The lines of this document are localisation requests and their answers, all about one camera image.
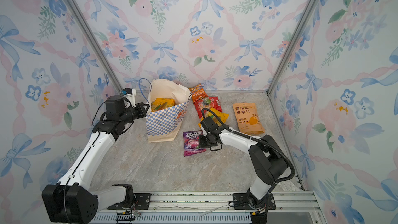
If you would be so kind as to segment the yellow mango candy bag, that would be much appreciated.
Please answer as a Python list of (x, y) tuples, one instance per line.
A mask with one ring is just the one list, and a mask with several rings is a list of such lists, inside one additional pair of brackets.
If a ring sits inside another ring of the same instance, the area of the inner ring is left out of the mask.
[(176, 105), (176, 102), (174, 99), (169, 99), (169, 98), (156, 98), (152, 103), (151, 103), (151, 111), (152, 112), (157, 112), (164, 110), (169, 107), (173, 107)]
[(212, 113), (214, 113), (223, 123), (225, 123), (229, 117), (228, 114), (222, 113), (215, 108), (204, 108), (203, 110), (201, 110), (201, 112), (204, 115), (202, 116), (200, 123), (198, 124), (199, 127), (202, 126), (201, 122), (206, 117), (211, 117), (215, 124), (217, 124), (219, 127), (222, 126), (221, 122)]

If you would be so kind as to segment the purple Fox's candy packet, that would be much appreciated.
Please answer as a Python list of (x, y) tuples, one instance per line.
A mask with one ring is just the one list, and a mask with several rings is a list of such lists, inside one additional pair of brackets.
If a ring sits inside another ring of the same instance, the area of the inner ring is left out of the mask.
[(206, 148), (199, 147), (199, 136), (203, 134), (203, 131), (187, 131), (183, 132), (184, 140), (184, 157), (195, 155), (198, 153), (206, 152)]

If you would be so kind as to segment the blue checkered paper bag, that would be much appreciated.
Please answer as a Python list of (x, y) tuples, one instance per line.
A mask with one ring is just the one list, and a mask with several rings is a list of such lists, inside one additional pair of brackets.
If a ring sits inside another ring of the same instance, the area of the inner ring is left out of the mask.
[[(167, 79), (156, 79), (151, 82), (147, 97), (150, 110), (147, 111), (146, 131), (149, 143), (173, 141), (187, 112), (191, 91), (182, 85)], [(163, 107), (155, 105), (159, 99), (171, 99), (174, 105)]]

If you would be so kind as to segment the tan potato chips pouch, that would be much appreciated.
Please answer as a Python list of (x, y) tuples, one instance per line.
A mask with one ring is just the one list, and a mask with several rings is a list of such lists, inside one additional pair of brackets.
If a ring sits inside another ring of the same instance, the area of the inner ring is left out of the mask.
[(241, 133), (253, 136), (265, 133), (255, 103), (235, 103), (232, 106)]

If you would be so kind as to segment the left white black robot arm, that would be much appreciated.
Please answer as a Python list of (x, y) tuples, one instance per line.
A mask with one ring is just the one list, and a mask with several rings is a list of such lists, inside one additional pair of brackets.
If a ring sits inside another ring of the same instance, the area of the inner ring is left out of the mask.
[(90, 185), (109, 149), (135, 120), (146, 117), (150, 105), (136, 103), (131, 94), (111, 96), (104, 105), (105, 112), (77, 160), (56, 184), (47, 185), (42, 191), (42, 200), (53, 223), (88, 224), (97, 212), (110, 206), (131, 211), (137, 203), (129, 184), (116, 184), (101, 191), (90, 191)]

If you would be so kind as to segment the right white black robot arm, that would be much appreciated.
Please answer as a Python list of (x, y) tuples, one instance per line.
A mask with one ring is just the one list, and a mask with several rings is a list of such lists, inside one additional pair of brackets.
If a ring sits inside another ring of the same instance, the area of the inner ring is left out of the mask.
[(227, 145), (250, 156), (256, 173), (256, 179), (247, 191), (246, 203), (250, 207), (265, 207), (276, 185), (294, 175), (290, 172), (290, 175), (283, 177), (286, 171), (291, 170), (291, 163), (271, 136), (249, 136), (224, 123), (216, 123), (211, 117), (203, 119), (200, 126), (203, 131), (199, 137), (201, 148)]

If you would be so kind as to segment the red fruit candy bag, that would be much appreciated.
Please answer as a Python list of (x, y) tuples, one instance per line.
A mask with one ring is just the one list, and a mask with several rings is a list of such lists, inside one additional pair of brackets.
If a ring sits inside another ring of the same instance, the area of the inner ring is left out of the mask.
[(208, 109), (216, 109), (219, 112), (222, 112), (222, 107), (221, 103), (219, 101), (219, 98), (216, 96), (208, 96), (202, 99), (197, 100), (194, 103), (195, 109), (198, 113), (198, 117), (201, 119), (202, 116), (202, 109), (208, 108)]

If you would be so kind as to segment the orange corn chips packet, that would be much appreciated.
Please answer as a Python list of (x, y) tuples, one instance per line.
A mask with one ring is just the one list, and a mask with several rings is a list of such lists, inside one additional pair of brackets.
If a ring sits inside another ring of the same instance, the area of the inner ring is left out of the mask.
[(193, 103), (195, 104), (197, 101), (202, 100), (203, 98), (208, 97), (208, 94), (205, 92), (203, 86), (198, 84), (194, 87), (189, 88), (191, 93), (191, 98)]

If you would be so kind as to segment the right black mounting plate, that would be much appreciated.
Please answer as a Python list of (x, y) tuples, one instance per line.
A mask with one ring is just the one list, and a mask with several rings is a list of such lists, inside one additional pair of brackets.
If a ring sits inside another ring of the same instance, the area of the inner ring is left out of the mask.
[(266, 194), (262, 199), (257, 199), (251, 193), (233, 193), (233, 200), (229, 206), (235, 210), (254, 210), (258, 211), (267, 207), (268, 210), (276, 210), (273, 194)]

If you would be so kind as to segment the black mounting plate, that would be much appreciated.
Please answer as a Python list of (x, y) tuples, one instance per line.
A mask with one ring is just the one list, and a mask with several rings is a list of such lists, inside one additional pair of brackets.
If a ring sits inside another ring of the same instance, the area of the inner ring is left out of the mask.
[(273, 194), (266, 194), (262, 199), (257, 199), (251, 193), (233, 193), (233, 200), (229, 206), (235, 210), (254, 210), (258, 211), (267, 207), (268, 210), (276, 210)]
[(134, 193), (132, 197), (121, 203), (111, 205), (107, 210), (149, 210), (149, 204), (152, 194)]

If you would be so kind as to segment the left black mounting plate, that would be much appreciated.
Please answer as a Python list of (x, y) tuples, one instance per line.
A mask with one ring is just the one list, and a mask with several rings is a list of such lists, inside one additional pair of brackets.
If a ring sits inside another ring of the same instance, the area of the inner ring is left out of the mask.
[(134, 193), (132, 197), (121, 203), (111, 205), (107, 210), (149, 210), (149, 204), (152, 194)]

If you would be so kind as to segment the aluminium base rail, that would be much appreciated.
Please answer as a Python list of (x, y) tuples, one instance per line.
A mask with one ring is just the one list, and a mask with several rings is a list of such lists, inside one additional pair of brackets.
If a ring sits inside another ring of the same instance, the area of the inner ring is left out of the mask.
[(246, 193), (137, 191), (136, 205), (96, 214), (93, 224), (325, 224), (311, 191), (274, 191), (259, 208)]

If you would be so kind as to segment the left aluminium corner post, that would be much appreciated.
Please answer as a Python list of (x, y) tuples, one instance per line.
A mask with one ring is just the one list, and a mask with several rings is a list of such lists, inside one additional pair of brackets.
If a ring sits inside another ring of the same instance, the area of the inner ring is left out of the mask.
[(91, 30), (87, 20), (84, 18), (84, 15), (78, 6), (76, 0), (65, 0), (66, 6), (71, 10), (72, 14), (77, 20), (77, 23), (82, 30), (84, 37), (86, 38), (88, 44), (93, 49), (94, 53), (96, 54), (99, 62), (101, 63), (104, 71), (108, 74), (110, 81), (116, 88), (118, 94), (122, 91), (122, 86), (114, 73), (110, 63), (108, 62), (107, 58), (104, 56), (99, 43), (97, 42), (93, 31)]

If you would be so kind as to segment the aluminium corner post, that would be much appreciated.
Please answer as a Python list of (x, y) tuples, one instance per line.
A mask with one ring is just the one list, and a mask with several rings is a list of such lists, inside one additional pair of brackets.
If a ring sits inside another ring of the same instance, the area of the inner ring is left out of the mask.
[(104, 56), (99, 43), (97, 42), (93, 31), (91, 30), (87, 20), (84, 18), (84, 15), (78, 6), (76, 0), (65, 0), (66, 6), (71, 10), (72, 14), (77, 20), (77, 23), (82, 30), (84, 37), (86, 38), (88, 44), (93, 49), (94, 53), (96, 54), (99, 62), (101, 63), (104, 71), (108, 74), (110, 81), (116, 88), (118, 94), (122, 91), (122, 86), (114, 73), (110, 63), (108, 62), (107, 58)]
[(309, 0), (307, 2), (307, 5), (304, 8), (303, 14), (302, 14), (300, 20), (298, 21), (297, 26), (293, 32), (291, 42), (289, 43), (287, 50), (284, 53), (284, 55), (281, 59), (281, 62), (277, 67), (274, 77), (272, 78), (272, 81), (269, 84), (269, 88), (267, 90), (267, 96), (270, 96), (273, 93), (273, 91), (276, 89), (278, 80), (279, 80), (280, 76), (282, 75), (287, 63), (289, 62), (290, 56), (292, 55), (296, 44), (299, 43), (301, 35), (304, 32), (304, 30), (308, 24), (309, 18), (312, 15), (312, 12), (315, 10), (316, 4), (318, 2), (319, 2), (319, 0)]

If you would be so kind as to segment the right aluminium corner post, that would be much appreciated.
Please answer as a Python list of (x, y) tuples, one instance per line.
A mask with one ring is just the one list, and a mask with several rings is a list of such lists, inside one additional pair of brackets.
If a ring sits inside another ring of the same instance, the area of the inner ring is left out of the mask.
[(309, 18), (312, 15), (312, 12), (315, 10), (316, 4), (318, 2), (319, 2), (319, 0), (309, 0), (307, 2), (307, 5), (304, 8), (303, 14), (302, 14), (300, 20), (298, 21), (297, 26), (293, 32), (291, 42), (289, 43), (287, 50), (284, 53), (284, 55), (281, 59), (281, 62), (277, 67), (274, 77), (272, 78), (272, 81), (269, 84), (269, 88), (267, 90), (267, 96), (270, 96), (273, 93), (273, 91), (276, 89), (278, 80), (279, 80), (280, 76), (282, 75), (287, 63), (289, 62), (290, 56), (292, 55), (296, 44), (299, 43), (301, 35), (304, 32), (304, 30), (308, 24)]

